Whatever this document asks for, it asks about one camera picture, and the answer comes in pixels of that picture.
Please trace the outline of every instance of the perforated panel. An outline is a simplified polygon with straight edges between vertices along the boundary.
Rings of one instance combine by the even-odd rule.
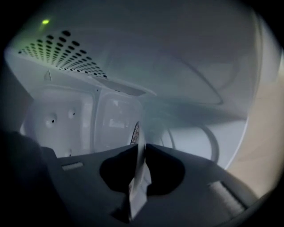
[[[97,63],[88,56],[87,51],[80,46],[79,42],[72,39],[69,31],[62,31],[58,35],[47,35],[35,40],[18,53],[29,55],[60,70],[77,71],[107,78]]]

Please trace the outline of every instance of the ventilation hole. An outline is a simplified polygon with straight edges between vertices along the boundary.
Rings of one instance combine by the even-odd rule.
[[[69,31],[63,31],[62,33],[63,33],[64,35],[66,35],[66,36],[70,36],[70,35],[71,35]]]
[[[59,37],[59,40],[62,41],[62,42],[66,42],[66,39],[64,39],[62,37]]]

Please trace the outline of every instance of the green light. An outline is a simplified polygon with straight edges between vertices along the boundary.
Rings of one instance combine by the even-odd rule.
[[[42,24],[48,24],[49,23],[49,20],[43,20],[42,21]]]

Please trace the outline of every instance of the small hole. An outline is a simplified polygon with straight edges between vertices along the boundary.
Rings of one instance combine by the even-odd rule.
[[[59,40],[62,41],[62,42],[66,42],[66,39],[64,39],[62,37],[59,37]]]
[[[76,41],[72,41],[72,43],[75,45],[75,46],[80,46],[80,44]]]
[[[62,33],[63,33],[64,35],[66,35],[66,36],[70,36],[70,35],[71,35],[69,31],[63,31]]]

